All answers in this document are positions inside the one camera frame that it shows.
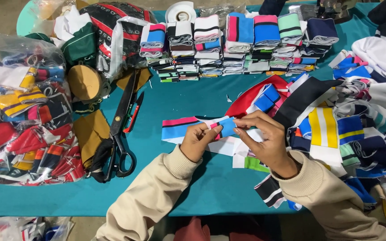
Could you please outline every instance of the person's left hand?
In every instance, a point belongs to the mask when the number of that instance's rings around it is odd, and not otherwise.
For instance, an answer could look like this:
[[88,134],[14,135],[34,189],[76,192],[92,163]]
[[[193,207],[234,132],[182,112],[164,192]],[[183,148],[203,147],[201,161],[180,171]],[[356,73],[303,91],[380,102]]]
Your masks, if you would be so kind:
[[187,127],[186,135],[180,146],[181,152],[192,162],[198,162],[205,148],[222,130],[222,126],[208,129],[205,123]]

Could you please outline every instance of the black and red patterned fabric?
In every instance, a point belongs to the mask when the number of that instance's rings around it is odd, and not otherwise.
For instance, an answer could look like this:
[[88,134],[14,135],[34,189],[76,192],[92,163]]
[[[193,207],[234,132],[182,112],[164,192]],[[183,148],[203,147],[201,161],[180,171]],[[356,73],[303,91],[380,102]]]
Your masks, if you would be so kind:
[[[80,10],[80,14],[88,13],[93,25],[98,27],[98,53],[101,55],[108,66],[111,61],[111,38],[113,29],[118,19],[126,16],[157,23],[153,13],[131,3],[96,3],[88,5]],[[123,22],[123,61],[127,66],[136,66],[138,62],[144,60],[139,56],[139,46],[142,33],[141,25],[131,22]]]

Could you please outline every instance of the ribbed cuff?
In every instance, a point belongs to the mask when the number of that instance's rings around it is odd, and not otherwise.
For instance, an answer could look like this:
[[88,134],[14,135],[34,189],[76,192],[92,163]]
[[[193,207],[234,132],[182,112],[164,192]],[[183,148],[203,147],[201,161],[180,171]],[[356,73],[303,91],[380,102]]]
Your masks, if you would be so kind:
[[323,182],[322,167],[317,162],[306,158],[300,151],[289,151],[289,154],[295,161],[302,164],[299,174],[288,180],[281,179],[273,171],[271,171],[272,176],[278,180],[281,189],[290,196],[301,197],[313,194]]
[[193,172],[202,163],[202,158],[194,163],[190,161],[180,150],[180,145],[177,145],[169,154],[164,154],[164,165],[168,171],[178,179],[191,178]]

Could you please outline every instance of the hand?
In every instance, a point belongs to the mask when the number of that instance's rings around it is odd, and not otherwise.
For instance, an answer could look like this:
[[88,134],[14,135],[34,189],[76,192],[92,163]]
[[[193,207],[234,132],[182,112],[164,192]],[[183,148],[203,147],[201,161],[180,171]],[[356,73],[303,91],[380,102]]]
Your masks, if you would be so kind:
[[187,127],[183,143],[180,146],[181,152],[192,162],[198,162],[205,148],[214,141],[215,137],[222,130],[222,126],[208,129],[205,123]]
[[234,119],[238,127],[257,127],[263,133],[263,142],[256,142],[241,128],[233,128],[241,140],[250,148],[255,156],[270,167],[282,178],[292,178],[297,175],[298,167],[291,159],[285,149],[284,126],[270,118],[260,110],[244,116],[241,119]]

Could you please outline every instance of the person's right hand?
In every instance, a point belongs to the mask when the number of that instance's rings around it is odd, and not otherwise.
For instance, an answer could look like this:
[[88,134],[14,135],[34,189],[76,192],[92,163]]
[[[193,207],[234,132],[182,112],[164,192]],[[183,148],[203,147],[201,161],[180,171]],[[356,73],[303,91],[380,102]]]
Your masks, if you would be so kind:
[[[292,178],[299,169],[285,149],[284,126],[260,110],[233,120],[240,128],[233,128],[255,156],[282,178]],[[256,142],[243,129],[257,127],[263,133],[263,142]]]

